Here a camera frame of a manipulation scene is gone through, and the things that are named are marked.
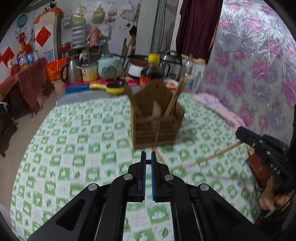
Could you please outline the person's right hand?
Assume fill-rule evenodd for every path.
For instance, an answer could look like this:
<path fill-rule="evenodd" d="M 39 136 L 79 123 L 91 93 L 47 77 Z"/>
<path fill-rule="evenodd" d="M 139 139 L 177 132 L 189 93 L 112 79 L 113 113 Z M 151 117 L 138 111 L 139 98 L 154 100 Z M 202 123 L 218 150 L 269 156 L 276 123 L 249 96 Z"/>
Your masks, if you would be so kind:
<path fill-rule="evenodd" d="M 276 180 L 273 176 L 267 181 L 267 186 L 259 199 L 259 206 L 263 210 L 274 211 L 289 203 L 292 194 L 275 195 Z"/>

